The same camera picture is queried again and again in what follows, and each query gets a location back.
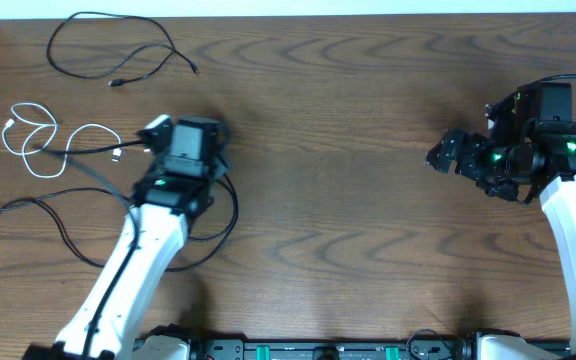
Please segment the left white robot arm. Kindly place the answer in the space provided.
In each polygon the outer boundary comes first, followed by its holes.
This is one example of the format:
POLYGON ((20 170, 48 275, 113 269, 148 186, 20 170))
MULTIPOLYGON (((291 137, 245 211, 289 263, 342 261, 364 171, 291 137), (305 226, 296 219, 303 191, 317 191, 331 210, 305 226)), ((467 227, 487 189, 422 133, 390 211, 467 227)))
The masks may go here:
POLYGON ((27 359, 188 359, 189 341, 150 335, 136 342, 149 304, 193 223, 212 203, 229 164, 229 131, 218 120, 161 115, 138 136, 155 158, 124 198, 99 181, 126 210, 117 244, 86 300, 49 346, 31 345, 27 359))

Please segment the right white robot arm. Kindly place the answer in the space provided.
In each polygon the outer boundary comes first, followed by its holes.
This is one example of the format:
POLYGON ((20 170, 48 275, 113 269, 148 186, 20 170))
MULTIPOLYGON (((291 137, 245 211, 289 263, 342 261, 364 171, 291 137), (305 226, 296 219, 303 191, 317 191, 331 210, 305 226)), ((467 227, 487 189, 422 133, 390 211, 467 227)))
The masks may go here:
POLYGON ((576 122, 571 74, 522 85, 486 107, 487 135, 451 128, 426 155, 435 170, 472 181, 493 198, 537 199, 552 229, 570 309, 576 359, 576 122))

